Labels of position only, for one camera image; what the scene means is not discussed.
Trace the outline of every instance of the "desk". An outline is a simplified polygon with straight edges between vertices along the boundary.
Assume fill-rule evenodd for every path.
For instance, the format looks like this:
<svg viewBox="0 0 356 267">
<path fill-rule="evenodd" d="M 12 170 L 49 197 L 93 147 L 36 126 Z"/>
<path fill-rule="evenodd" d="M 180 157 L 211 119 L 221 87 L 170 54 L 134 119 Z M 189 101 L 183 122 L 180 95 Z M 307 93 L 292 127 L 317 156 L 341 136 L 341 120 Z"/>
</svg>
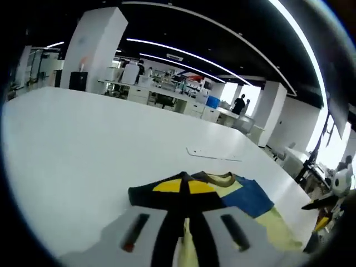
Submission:
<svg viewBox="0 0 356 267">
<path fill-rule="evenodd" d="M 295 160 L 299 161 L 301 165 L 303 165 L 306 160 L 308 160 L 309 156 L 307 156 L 305 153 L 290 149 L 289 147 L 285 147 L 285 152 L 288 156 L 293 157 Z"/>
<path fill-rule="evenodd" d="M 296 178 L 300 170 L 303 168 L 303 164 L 308 159 L 308 156 L 300 151 L 284 148 L 286 153 L 286 159 L 282 164 L 282 168 L 292 177 Z"/>
<path fill-rule="evenodd" d="M 221 107 L 214 109 L 208 106 L 203 105 L 202 103 L 197 102 L 194 98 L 191 98 L 187 95 L 183 95 L 180 93 L 176 93 L 176 92 L 172 92 L 169 90 L 165 90 L 162 88 L 158 88 L 155 86 L 150 86 L 150 87 L 141 87 L 141 86 L 137 86 L 137 85 L 128 85 L 122 82 L 114 82 L 114 81 L 106 81 L 106 80 L 99 80 L 99 82 L 105 82 L 105 83 L 112 83 L 114 85 L 124 85 L 124 86 L 129 86 L 130 89 L 137 89 L 137 90 L 143 90 L 143 91 L 150 91 L 152 93 L 158 93 L 161 95 L 165 95 L 165 96 L 169 96 L 172 98 L 175 98 L 178 100 L 178 103 L 176 105 L 176 112 L 178 113 L 184 113 L 186 115 L 190 115 L 193 117 L 199 117 L 202 118 L 204 120 L 208 120 L 211 122 L 216 122 L 217 118 L 219 117 L 219 114 L 224 114 L 225 116 L 227 116 L 227 120 L 225 119 L 223 121 L 223 125 L 231 127 L 234 124 L 234 121 L 236 118 L 239 117 L 239 115 L 236 115 L 234 113 L 232 113 L 231 111 L 228 111 L 226 109 L 223 109 Z M 199 105 L 201 107 L 201 110 L 199 110 L 199 112 L 196 112 L 193 108 L 193 110 L 186 110 L 185 108 L 189 105 L 187 105 L 187 103 L 193 104 L 193 105 Z"/>
<path fill-rule="evenodd" d="M 191 98 L 187 95 L 182 95 L 181 93 L 172 92 L 172 91 L 158 88 L 155 86 L 141 87 L 141 86 L 137 86 L 137 85 L 128 85 L 128 84 L 122 83 L 122 82 L 114 82 L 114 81 L 106 81 L 106 80 L 99 80 L 99 82 L 106 82 L 106 83 L 112 83 L 113 85 L 124 85 L 124 86 L 129 86 L 130 88 L 148 90 L 152 93 L 159 93 L 161 95 L 170 96 L 170 97 L 173 97 L 175 99 L 182 100 L 185 102 L 197 103 L 194 98 Z"/>
<path fill-rule="evenodd" d="M 255 179 L 307 244 L 318 212 L 280 166 L 239 131 L 113 97 L 44 87 L 4 105 L 9 186 L 28 226 L 56 257 L 85 250 L 129 207 L 127 189 L 187 171 Z M 190 156 L 203 147 L 242 162 Z"/>
</svg>

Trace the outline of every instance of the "blue bin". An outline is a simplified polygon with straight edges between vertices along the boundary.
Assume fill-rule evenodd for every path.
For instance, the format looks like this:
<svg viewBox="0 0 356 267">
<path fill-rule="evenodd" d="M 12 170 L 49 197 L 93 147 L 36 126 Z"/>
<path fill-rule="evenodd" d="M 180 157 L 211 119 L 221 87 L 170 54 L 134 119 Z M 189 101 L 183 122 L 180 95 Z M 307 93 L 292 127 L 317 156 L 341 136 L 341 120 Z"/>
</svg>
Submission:
<svg viewBox="0 0 356 267">
<path fill-rule="evenodd" d="M 209 96 L 207 98 L 206 105 L 208 107 L 217 108 L 219 106 L 219 103 L 220 103 L 220 99 L 218 99 L 218 98 L 216 98 L 214 96 Z"/>
</svg>

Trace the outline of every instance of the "office chair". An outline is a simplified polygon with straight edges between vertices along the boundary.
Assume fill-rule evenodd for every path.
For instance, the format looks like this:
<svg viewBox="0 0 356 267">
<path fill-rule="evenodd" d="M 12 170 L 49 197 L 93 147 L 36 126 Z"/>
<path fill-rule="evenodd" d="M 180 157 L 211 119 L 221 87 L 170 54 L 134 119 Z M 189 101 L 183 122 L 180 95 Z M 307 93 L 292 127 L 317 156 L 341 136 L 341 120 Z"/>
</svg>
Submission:
<svg viewBox="0 0 356 267">
<path fill-rule="evenodd" d="M 245 136 L 249 136 L 254 125 L 255 120 L 245 115 L 240 115 L 234 122 L 232 128 L 242 132 Z"/>
<path fill-rule="evenodd" d="M 162 109 L 164 109 L 165 106 L 173 107 L 175 104 L 175 101 L 174 101 L 173 97 L 161 95 L 158 93 L 156 95 L 155 104 L 161 104 Z"/>
</svg>

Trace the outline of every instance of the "white column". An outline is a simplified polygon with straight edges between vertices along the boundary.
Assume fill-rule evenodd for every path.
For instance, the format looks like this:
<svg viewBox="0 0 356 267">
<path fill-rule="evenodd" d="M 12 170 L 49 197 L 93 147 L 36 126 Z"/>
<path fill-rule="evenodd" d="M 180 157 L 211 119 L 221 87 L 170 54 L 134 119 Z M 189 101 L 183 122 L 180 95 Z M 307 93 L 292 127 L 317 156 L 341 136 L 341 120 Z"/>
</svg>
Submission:
<svg viewBox="0 0 356 267">
<path fill-rule="evenodd" d="M 243 88 L 243 85 L 238 85 L 238 87 L 236 88 L 236 91 L 235 91 L 235 94 L 234 94 L 234 98 L 233 98 L 233 104 L 232 106 L 234 105 L 234 101 L 236 98 L 238 98 L 240 96 L 240 92 Z"/>
<path fill-rule="evenodd" d="M 211 89 L 211 92 L 210 92 L 210 96 L 214 96 L 216 98 L 219 98 L 221 97 L 221 94 L 224 90 L 224 87 L 225 87 L 225 83 L 222 83 L 222 82 L 216 82 L 213 86 L 212 86 L 212 89 Z"/>
<path fill-rule="evenodd" d="M 18 66 L 16 69 L 15 81 L 18 85 L 24 86 L 26 82 L 26 69 L 27 69 L 27 61 L 29 58 L 29 53 L 31 51 L 31 46 L 25 46 L 20 61 L 18 62 Z"/>
<path fill-rule="evenodd" d="M 70 75 L 88 72 L 86 91 L 103 93 L 99 83 L 106 67 L 111 67 L 115 51 L 127 26 L 127 20 L 117 7 L 94 9 L 84 13 L 69 44 L 63 66 L 61 87 L 69 88 Z"/>
<path fill-rule="evenodd" d="M 256 114 L 255 124 L 264 128 L 261 134 L 259 146 L 266 146 L 271 137 L 273 129 L 281 114 L 287 90 L 281 83 L 267 81 L 264 92 L 261 95 Z"/>
</svg>

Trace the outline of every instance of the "blue cloth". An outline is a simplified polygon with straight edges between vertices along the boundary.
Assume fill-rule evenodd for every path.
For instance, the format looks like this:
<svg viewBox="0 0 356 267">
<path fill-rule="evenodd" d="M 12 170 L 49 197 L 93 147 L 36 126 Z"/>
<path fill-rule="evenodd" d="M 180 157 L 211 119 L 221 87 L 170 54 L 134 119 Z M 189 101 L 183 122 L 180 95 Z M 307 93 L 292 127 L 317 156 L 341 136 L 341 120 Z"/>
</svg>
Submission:
<svg viewBox="0 0 356 267">
<path fill-rule="evenodd" d="M 235 179 L 242 187 L 221 198 L 226 206 L 236 206 L 252 218 L 257 218 L 272 209 L 274 203 L 255 180 L 238 175 L 235 175 Z"/>
</svg>

